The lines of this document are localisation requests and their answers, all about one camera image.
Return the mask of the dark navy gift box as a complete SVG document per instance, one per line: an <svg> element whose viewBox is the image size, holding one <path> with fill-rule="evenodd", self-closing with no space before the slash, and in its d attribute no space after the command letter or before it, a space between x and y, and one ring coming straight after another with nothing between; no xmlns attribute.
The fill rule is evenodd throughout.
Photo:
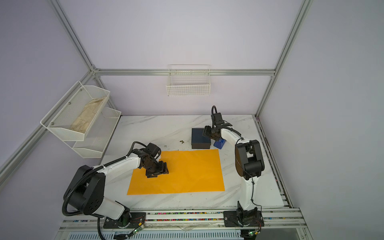
<svg viewBox="0 0 384 240"><path fill-rule="evenodd" d="M211 148L211 139L204 136L204 128L192 128L191 146L193 150L208 150Z"/></svg>

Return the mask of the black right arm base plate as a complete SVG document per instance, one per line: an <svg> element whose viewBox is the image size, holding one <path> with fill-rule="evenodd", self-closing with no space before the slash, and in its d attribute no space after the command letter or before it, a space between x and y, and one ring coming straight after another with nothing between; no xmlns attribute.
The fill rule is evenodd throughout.
<svg viewBox="0 0 384 240"><path fill-rule="evenodd" d="M224 211L225 227L264 227L264 219L261 211L253 209L249 211Z"/></svg>

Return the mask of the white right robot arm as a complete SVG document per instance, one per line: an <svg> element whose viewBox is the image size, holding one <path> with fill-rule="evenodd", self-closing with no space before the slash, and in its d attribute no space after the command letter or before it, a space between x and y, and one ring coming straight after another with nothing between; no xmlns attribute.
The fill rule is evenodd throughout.
<svg viewBox="0 0 384 240"><path fill-rule="evenodd" d="M239 225L246 226L259 219L259 207L254 200L259 177L265 170L261 144L257 140L244 138L230 126L205 126L203 136L214 141L221 139L234 147L235 167L242 178L241 197L236 210Z"/></svg>

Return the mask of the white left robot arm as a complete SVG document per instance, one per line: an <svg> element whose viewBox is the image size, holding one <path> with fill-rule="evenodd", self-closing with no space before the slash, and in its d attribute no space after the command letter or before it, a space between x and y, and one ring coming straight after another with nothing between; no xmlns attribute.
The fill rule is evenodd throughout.
<svg viewBox="0 0 384 240"><path fill-rule="evenodd" d="M116 177L118 172L141 168L146 170L147 178L168 174L167 163L158 160L161 153L161 150L135 149L104 165L80 167L64 194L62 214L66 217L84 214L129 222L132 218L130 209L105 197L107 180Z"/></svg>

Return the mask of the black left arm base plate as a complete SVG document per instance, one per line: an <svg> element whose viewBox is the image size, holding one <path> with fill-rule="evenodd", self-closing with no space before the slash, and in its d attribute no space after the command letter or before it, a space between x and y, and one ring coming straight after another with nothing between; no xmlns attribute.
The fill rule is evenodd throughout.
<svg viewBox="0 0 384 240"><path fill-rule="evenodd" d="M104 229L136 229L145 223L147 214L145 212L130 212L122 215L119 219L106 218Z"/></svg>

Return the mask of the orange wrapping paper sheet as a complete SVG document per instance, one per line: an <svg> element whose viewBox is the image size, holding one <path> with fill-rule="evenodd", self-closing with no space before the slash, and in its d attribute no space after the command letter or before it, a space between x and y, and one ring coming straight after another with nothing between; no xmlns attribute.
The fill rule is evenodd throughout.
<svg viewBox="0 0 384 240"><path fill-rule="evenodd" d="M164 151L161 160L167 163L169 173L147 178L145 169L135 169L128 196L225 191L217 149Z"/></svg>

